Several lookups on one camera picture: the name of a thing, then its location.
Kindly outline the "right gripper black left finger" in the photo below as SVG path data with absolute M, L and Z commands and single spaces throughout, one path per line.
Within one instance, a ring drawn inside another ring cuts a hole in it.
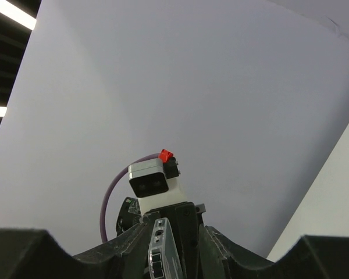
M 150 233 L 136 224 L 72 256 L 46 230 L 0 228 L 0 278 L 142 278 Z

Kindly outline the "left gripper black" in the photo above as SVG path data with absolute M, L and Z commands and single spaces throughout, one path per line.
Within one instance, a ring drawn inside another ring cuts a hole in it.
M 194 205 L 191 202 L 182 202 L 170 206 L 154 209 L 149 213 L 159 213 L 159 217 L 166 217 L 170 221 L 179 223 L 182 218 L 184 220 L 196 221 L 198 224 L 202 222 L 201 214 L 205 212 L 205 205 Z M 138 199 L 127 197 L 122 203 L 117 221 L 116 232 L 123 233 L 135 224 L 142 221 L 140 205 Z

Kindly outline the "phone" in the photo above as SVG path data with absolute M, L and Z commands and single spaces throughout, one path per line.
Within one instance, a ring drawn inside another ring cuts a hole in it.
M 155 220 L 148 248 L 150 278 L 183 279 L 183 271 L 168 218 Z

